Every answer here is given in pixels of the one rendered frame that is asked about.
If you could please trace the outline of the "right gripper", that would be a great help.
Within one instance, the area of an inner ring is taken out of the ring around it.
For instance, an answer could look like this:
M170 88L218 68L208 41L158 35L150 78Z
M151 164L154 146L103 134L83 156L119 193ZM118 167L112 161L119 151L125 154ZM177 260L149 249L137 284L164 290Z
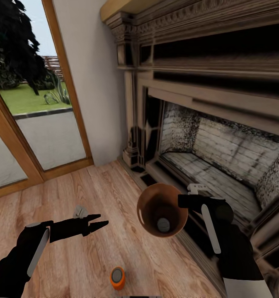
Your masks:
M191 210L194 210L194 201L198 197L202 197L203 195L178 195L178 206L180 208L189 208Z

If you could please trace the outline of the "can of soda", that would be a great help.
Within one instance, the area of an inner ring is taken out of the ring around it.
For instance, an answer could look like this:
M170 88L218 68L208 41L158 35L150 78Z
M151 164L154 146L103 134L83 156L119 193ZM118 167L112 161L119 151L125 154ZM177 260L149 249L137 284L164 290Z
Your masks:
M156 219L156 227L159 231L166 233L170 229L170 221L166 215L159 215Z
M121 267L116 267L112 270L110 281L115 290L121 290L125 286L125 274Z

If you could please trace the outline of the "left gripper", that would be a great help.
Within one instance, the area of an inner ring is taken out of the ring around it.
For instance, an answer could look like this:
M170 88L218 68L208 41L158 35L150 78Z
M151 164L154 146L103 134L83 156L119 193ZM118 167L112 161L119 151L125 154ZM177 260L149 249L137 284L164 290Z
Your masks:
M89 221L95 220L96 218L101 217L101 214L92 214L84 217L82 219L67 219L63 220L63 239L72 237L78 234L82 234L83 237L89 235L90 233L106 226L109 224L109 221L101 221L90 223Z

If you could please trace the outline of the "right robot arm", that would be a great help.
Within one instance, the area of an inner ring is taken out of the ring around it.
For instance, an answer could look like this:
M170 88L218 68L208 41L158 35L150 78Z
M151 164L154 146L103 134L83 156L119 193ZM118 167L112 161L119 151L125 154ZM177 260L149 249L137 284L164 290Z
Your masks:
M226 199L204 197L206 184L192 184L187 195L178 195L178 206L203 215L228 298L273 298L253 258L253 247L239 227L231 224L234 214Z

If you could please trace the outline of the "trash can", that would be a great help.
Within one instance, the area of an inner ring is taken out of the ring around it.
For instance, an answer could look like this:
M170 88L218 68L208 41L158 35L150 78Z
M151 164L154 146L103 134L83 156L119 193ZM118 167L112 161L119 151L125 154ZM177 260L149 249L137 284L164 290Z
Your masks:
M169 238L184 228L188 208L178 206L178 195L182 193L174 186L165 183L150 185L141 193L137 202L137 216L148 233L160 238ZM170 221L170 229L166 233L156 227L156 219L162 214Z

